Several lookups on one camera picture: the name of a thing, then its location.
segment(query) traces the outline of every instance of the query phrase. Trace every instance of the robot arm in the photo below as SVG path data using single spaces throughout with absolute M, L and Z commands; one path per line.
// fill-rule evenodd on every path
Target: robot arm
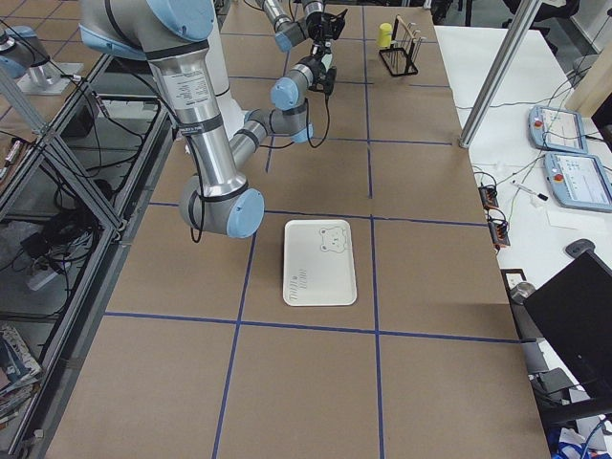
M 313 40 L 310 54 L 300 59 L 272 88 L 271 99 L 276 108 L 298 109 L 308 90 L 324 93 L 329 98 L 336 82 L 331 43 L 342 33 L 347 10 L 334 15 L 325 12 L 321 0 L 302 0 L 304 17 L 293 22 L 277 0 L 257 0 L 257 4 L 273 24 L 281 51 L 288 52 L 307 38 Z
M 34 30 L 26 26 L 7 31 L 0 28 L 0 65 L 12 78 L 30 74 L 32 82 L 41 88 L 52 86 L 61 78 Z
M 322 4 L 311 0 L 304 5 L 303 24 L 296 25 L 276 0 L 263 2 L 277 33 L 293 36 L 291 30 L 298 27 L 300 41 L 306 37 L 303 31 L 310 30 L 303 29 L 304 24 L 326 17 L 321 14 Z M 230 237 L 252 235 L 263 218 L 264 201 L 259 191 L 249 188 L 239 167 L 271 134 L 292 136 L 294 142 L 306 142 L 312 135 L 311 127 L 306 126 L 304 93 L 317 85 L 321 75 L 329 74 L 323 64 L 327 53 L 302 59 L 281 78 L 287 88 L 273 88 L 277 108 L 249 112 L 242 128 L 229 139 L 217 102 L 229 90 L 222 54 L 210 68 L 215 75 L 223 68 L 226 84 L 218 96 L 207 67 L 209 42 L 214 48 L 211 53 L 221 48 L 211 1 L 81 0 L 81 11 L 81 38 L 86 45 L 102 53 L 148 62 L 177 127 L 186 137 L 198 174 L 183 191 L 180 210 L 184 220 L 197 230 Z M 321 41 L 313 49 L 328 50 L 329 46 Z
M 230 237 L 253 234 L 263 218 L 264 201 L 261 193 L 249 188 L 238 167 L 278 130 L 253 117 L 229 140 L 206 64 L 216 21 L 212 3 L 82 0 L 81 6 L 85 44 L 107 54 L 147 60 L 186 136 L 198 170 L 181 198 L 186 222 L 197 230 Z M 289 123 L 276 128 L 293 134 Z

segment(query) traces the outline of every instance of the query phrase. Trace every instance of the floor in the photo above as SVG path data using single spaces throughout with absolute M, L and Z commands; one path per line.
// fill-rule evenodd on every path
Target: floor
M 501 0 L 474 0 L 473 2 L 471 19 L 473 27 L 498 29 L 503 22 L 511 17 L 510 11 Z M 453 2 L 448 11 L 445 25 L 465 25 L 465 1 L 463 11 L 458 10 L 458 2 Z M 570 71 L 572 63 L 584 56 L 584 53 L 593 53 L 588 42 L 570 20 L 548 19 L 537 23 L 537 25 L 551 29 L 548 39 L 558 47 L 557 61 L 564 72 Z

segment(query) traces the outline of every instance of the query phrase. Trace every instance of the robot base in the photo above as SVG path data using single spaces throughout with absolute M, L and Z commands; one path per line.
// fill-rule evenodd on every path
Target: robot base
M 73 62 L 59 62 L 55 63 L 62 72 L 66 75 L 78 74 L 83 69 L 83 64 Z M 49 86 L 48 88 L 42 88 L 37 84 L 34 84 L 28 74 L 23 75 L 17 82 L 17 86 L 24 94 L 31 96 L 59 96 L 63 93 L 69 84 L 72 84 L 70 79 L 62 78 L 56 84 Z

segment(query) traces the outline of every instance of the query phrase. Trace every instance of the silver cylinder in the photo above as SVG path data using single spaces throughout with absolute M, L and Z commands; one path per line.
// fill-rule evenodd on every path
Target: silver cylinder
M 205 198 L 224 196 L 247 179 L 238 172 L 205 63 L 207 50 L 150 60 L 158 86 L 191 140 Z
M 476 131 L 480 127 L 487 110 L 497 89 L 501 84 L 504 75 L 508 72 L 510 64 L 512 63 L 520 44 L 525 37 L 525 34 L 531 27 L 534 19 L 536 18 L 537 11 L 539 10 L 542 0 L 523 0 L 518 7 L 518 11 L 514 17 L 510 29 L 506 33 L 495 61 L 493 62 L 489 74 L 485 79 L 485 82 L 476 98 L 473 108 L 471 109 L 466 125 L 461 133 L 459 139 L 459 145 L 462 148 L 468 148 L 476 135 Z
M 268 20 L 273 24 L 275 32 L 279 32 L 291 24 L 291 18 L 276 0 L 258 0 L 257 4 L 268 16 Z
M 61 73 L 51 62 L 30 67 L 28 75 L 32 79 L 32 83 L 41 88 L 53 86 L 61 79 Z

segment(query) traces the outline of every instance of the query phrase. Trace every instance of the black monitor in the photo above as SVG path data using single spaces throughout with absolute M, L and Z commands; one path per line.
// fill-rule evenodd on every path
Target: black monitor
M 586 251 L 524 305 L 592 399 L 541 413 L 545 424 L 612 413 L 612 270 Z

